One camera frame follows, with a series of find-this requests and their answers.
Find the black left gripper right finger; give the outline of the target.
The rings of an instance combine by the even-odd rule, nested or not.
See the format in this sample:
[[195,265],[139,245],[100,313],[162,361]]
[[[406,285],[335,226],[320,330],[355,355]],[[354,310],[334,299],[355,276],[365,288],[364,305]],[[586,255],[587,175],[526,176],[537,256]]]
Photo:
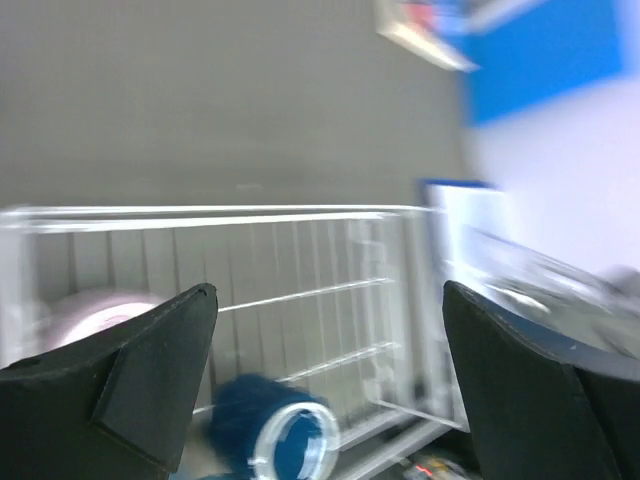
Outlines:
[[638,360],[452,280],[442,312],[483,478],[638,478]]

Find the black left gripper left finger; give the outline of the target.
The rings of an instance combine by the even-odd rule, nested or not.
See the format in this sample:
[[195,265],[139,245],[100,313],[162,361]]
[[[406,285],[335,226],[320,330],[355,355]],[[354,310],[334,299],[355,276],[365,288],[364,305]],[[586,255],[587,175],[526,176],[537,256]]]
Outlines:
[[166,479],[180,465],[218,314],[196,285],[1,371],[4,479]]

